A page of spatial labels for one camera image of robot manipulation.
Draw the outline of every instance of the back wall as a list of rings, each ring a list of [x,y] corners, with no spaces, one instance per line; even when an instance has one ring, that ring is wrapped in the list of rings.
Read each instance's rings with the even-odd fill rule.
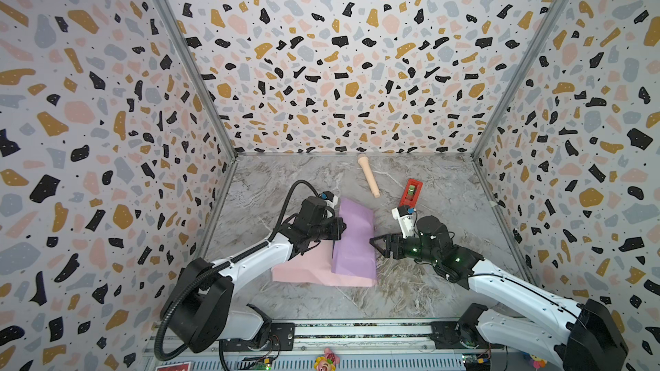
[[[170,0],[238,151],[471,151],[552,0]]]

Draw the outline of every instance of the red level tool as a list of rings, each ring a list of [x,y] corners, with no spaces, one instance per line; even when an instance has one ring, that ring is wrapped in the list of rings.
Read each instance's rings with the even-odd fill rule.
[[[422,185],[423,183],[416,179],[408,179],[408,185],[406,185],[406,188],[403,191],[399,206],[408,205],[409,207],[414,208],[417,203],[417,198],[419,198],[419,194],[422,192]]]

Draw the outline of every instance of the patterned panel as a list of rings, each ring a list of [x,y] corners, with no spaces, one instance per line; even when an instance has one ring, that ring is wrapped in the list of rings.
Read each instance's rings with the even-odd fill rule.
[[[238,151],[466,152],[552,0],[171,0]]]
[[[134,369],[224,152],[150,0],[0,11],[0,368]]]
[[[659,369],[659,11],[571,0],[479,159],[527,266],[607,305],[628,370]]]

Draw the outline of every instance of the folded cloth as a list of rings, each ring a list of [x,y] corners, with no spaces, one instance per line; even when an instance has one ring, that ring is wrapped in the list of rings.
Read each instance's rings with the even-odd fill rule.
[[[374,211],[341,198],[339,217],[346,229],[334,244],[332,272],[375,280],[375,250],[369,243],[374,237]]]
[[[314,284],[328,286],[374,286],[375,279],[344,276],[332,272],[331,241],[323,240],[313,250],[297,255],[292,260],[276,265],[271,269],[273,281]]]

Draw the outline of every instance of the beige wooden stick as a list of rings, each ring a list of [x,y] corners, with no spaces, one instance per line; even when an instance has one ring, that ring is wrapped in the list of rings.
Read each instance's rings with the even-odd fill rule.
[[[364,176],[367,178],[367,183],[369,184],[369,188],[372,190],[372,194],[374,194],[375,198],[380,198],[380,191],[378,190],[378,185],[375,183],[375,178],[371,171],[371,167],[369,167],[369,158],[367,158],[367,155],[364,153],[358,155],[358,164],[364,171]]]

